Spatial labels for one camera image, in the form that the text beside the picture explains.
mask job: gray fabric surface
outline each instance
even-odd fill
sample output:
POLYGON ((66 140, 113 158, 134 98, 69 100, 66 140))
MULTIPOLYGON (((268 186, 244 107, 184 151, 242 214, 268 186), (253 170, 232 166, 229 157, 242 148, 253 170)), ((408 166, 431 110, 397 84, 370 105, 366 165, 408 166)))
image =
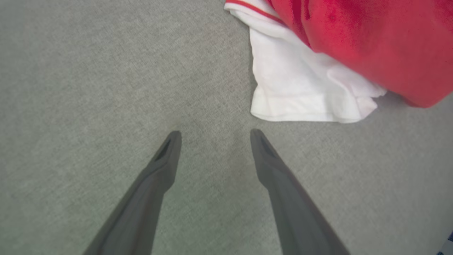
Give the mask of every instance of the gray fabric surface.
POLYGON ((435 254, 453 229, 453 98, 356 124, 250 115, 248 28, 223 0, 0 1, 0 254, 81 254, 172 130, 153 254, 281 254, 260 128, 353 255, 435 254))

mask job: white cloth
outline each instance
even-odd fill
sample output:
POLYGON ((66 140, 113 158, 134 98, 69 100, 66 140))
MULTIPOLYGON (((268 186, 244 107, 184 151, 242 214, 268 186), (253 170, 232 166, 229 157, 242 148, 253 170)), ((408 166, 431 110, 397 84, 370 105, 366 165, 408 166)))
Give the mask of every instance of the white cloth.
POLYGON ((384 95, 385 89, 326 54, 314 53, 275 21, 278 15, 265 1, 235 2, 227 0, 225 9, 250 26, 253 74, 258 83, 252 115, 268 121, 353 123, 377 108, 372 97, 384 95))

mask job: red cloth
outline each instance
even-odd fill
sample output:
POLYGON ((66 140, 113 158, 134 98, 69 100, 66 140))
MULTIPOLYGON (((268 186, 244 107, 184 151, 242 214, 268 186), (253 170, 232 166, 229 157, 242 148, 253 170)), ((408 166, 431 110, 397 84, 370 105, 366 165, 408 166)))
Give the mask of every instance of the red cloth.
POLYGON ((453 0, 267 0, 315 52, 430 107, 453 90, 453 0))

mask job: clothing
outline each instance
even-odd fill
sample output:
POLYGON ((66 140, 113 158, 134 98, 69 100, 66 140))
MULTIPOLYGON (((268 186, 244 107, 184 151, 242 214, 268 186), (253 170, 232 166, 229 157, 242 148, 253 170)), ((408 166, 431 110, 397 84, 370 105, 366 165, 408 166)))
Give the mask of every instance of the clothing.
POLYGON ((386 90, 340 62, 313 52, 264 0, 227 0, 225 9, 250 26, 258 83, 251 113, 268 121, 353 123, 377 108, 386 90))
POLYGON ((267 0, 313 51, 430 107, 453 90, 451 0, 267 0))

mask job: gray surface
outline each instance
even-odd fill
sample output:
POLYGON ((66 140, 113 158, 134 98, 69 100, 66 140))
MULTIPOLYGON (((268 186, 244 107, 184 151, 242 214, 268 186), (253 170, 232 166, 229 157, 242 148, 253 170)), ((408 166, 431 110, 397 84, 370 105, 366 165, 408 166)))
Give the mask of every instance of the gray surface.
POLYGON ((154 254, 280 254, 264 131, 353 255, 435 254, 453 229, 453 98, 389 94, 356 124, 249 113, 248 29, 223 0, 0 1, 0 254, 81 254, 171 130, 154 254))

